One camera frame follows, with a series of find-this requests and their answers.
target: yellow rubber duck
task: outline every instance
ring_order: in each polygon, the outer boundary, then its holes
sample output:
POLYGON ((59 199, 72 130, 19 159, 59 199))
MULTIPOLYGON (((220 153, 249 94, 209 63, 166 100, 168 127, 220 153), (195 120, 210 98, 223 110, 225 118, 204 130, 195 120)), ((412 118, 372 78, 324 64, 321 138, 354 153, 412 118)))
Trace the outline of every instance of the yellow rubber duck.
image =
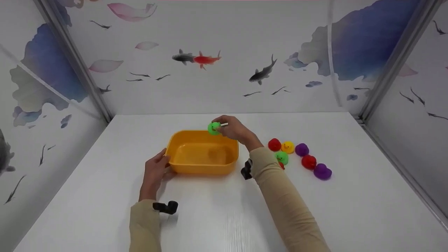
POLYGON ((294 143, 291 141, 284 142, 281 145, 281 150, 288 154, 292 154, 294 152, 294 143))

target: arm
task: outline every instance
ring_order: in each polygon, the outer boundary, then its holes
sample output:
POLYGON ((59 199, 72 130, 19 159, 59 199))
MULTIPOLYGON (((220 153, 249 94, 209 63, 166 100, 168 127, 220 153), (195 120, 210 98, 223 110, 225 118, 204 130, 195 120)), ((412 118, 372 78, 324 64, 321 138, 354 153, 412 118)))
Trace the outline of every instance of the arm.
POLYGON ((223 115, 213 122, 228 123, 218 131, 223 136, 238 140, 249 151, 252 177, 260 187, 286 248, 294 252, 330 251, 316 220, 280 168, 274 154, 235 117, 223 115))
POLYGON ((143 184, 138 202, 131 207, 129 231, 131 243, 129 252, 161 252, 159 211, 153 209, 156 194, 166 175, 169 157, 166 149, 145 163, 143 184))
POLYGON ((160 252, 159 212, 152 208, 155 200, 142 200, 131 207, 129 252, 160 252))

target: white tabletop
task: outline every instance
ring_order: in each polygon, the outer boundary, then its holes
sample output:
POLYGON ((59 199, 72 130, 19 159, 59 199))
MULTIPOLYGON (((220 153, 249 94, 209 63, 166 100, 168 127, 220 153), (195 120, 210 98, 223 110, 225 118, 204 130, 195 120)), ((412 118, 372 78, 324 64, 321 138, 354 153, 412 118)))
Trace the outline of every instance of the white tabletop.
MULTIPOLYGON (((206 129, 216 116, 116 116, 15 251, 127 251, 144 162, 175 132, 206 129)), ((445 230, 348 113, 236 116, 264 143, 306 143, 333 170, 320 181, 292 154, 285 171, 333 252, 448 251, 445 230)), ((162 186, 160 201, 179 203, 174 216, 162 214, 163 251, 286 250, 255 181, 240 174, 247 158, 240 146, 233 174, 178 175, 162 186)))

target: black wrist strap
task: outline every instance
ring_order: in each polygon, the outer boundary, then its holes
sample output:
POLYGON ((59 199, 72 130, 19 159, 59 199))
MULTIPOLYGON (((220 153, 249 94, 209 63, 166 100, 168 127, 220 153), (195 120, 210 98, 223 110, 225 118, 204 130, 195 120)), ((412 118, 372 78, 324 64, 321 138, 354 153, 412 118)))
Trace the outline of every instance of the black wrist strap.
POLYGON ((168 205, 164 203, 154 202, 152 203, 152 208, 154 210, 157 210, 161 213, 167 213, 167 214, 175 214, 177 212, 177 207, 179 206, 179 203, 171 200, 168 202, 168 205))
POLYGON ((250 174, 250 170, 252 169, 252 160, 248 159, 244 163, 244 167, 241 169, 241 175, 245 180, 251 179, 252 175, 250 174))

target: black fish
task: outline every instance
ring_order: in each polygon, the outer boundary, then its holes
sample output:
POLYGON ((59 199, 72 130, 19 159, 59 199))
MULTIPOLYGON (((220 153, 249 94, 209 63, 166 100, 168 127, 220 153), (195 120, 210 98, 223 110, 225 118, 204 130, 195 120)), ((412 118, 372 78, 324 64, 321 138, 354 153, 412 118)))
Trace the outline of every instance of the black fish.
POLYGON ((404 97, 404 98, 408 99, 408 101, 410 101, 410 102, 414 103, 414 100, 413 100, 413 99, 411 99, 411 98, 409 98, 409 97, 407 97, 407 96, 403 95, 403 94, 402 94, 401 92, 400 92, 400 95, 401 95, 402 97, 404 97))
POLYGON ((251 96, 251 95, 256 94, 256 93, 261 93, 261 91, 253 92, 253 93, 250 93, 250 94, 247 94, 247 95, 243 95, 243 96, 244 96, 244 97, 248 97, 248 96, 251 96))
POLYGON ((282 89, 284 89, 286 86, 284 86, 284 87, 281 87, 279 90, 277 90, 277 91, 275 91, 275 92, 273 92, 271 95, 275 95, 276 93, 278 93, 278 91, 280 91, 280 90, 282 90, 282 89))
POLYGON ((22 179, 23 179, 25 176, 26 176, 26 175, 23 175, 23 176, 20 178, 19 182, 17 182, 16 188, 14 188, 14 191, 11 192, 11 194, 10 194, 9 197, 8 197, 8 200, 7 200, 3 205, 5 205, 6 203, 10 202, 10 201, 13 199, 13 196, 14 196, 14 194, 16 193, 16 190, 17 190, 17 187, 18 187, 19 184, 20 184, 20 181, 22 181, 22 179))
POLYGON ((99 25, 100 27, 102 27, 102 28, 104 28, 104 29, 109 29, 111 26, 104 26, 104 25, 100 25, 99 23, 97 23, 97 22, 95 22, 95 21, 93 21, 93 20, 89 20, 90 22, 93 22, 93 23, 95 23, 95 24, 97 24, 97 25, 99 25))
POLYGON ((194 63, 193 54, 192 53, 184 53, 184 51, 182 51, 182 49, 179 49, 179 54, 176 54, 171 58, 174 59, 175 61, 182 62, 184 65, 187 65, 187 62, 194 63))
POLYGON ((161 79, 163 79, 163 78, 165 78, 165 77, 167 77, 167 76, 170 76, 171 74, 167 74, 167 75, 165 75, 165 76, 162 76, 162 77, 160 77, 160 78, 157 78, 157 79, 155 79, 156 81, 159 81, 159 80, 161 80, 161 79))
POLYGON ((423 104, 423 106, 425 107, 425 101, 422 99, 422 98, 420 98, 416 93, 414 93, 414 91, 412 90, 412 87, 411 87, 411 92, 417 97, 417 99, 423 104))
POLYGON ((255 74, 252 75, 252 77, 249 79, 250 82, 258 82, 259 85, 262 84, 261 80, 264 78, 269 77, 269 74, 272 72, 272 68, 274 67, 274 64, 277 62, 277 59, 274 60, 274 54, 271 56, 271 64, 260 72, 258 72, 258 69, 255 69, 255 74))
POLYGON ((3 132, 0 129, 0 176, 3 172, 15 171, 14 166, 10 166, 9 162, 14 157, 15 153, 11 152, 11 145, 4 139, 3 132))
POLYGON ((444 34, 446 34, 446 32, 443 32, 443 31, 439 28, 439 26, 437 25, 437 22, 436 22, 435 20, 433 20, 433 22, 435 23, 435 29, 437 30, 437 32, 438 32, 440 35, 444 35, 444 34))
POLYGON ((108 85, 107 87, 106 87, 106 89, 102 89, 102 88, 98 88, 99 89, 99 92, 101 93, 101 94, 104 94, 104 93, 106 93, 106 92, 110 92, 111 90, 109 89, 109 86, 110 85, 108 85))
POLYGON ((151 76, 149 76, 149 75, 147 75, 147 74, 133 74, 133 73, 131 73, 131 72, 129 72, 129 73, 132 74, 132 75, 136 75, 136 76, 143 76, 143 77, 151 78, 151 76))
POLYGON ((43 145, 42 147, 42 155, 40 156, 40 163, 39 166, 41 166, 43 164, 43 150, 45 149, 46 144, 43 145))
POLYGON ((438 116, 436 114, 431 114, 429 112, 427 112, 427 113, 428 113, 428 116, 430 116, 430 117, 437 117, 437 118, 442 118, 442 119, 448 120, 448 118, 446 118, 446 117, 441 117, 441 116, 438 116))

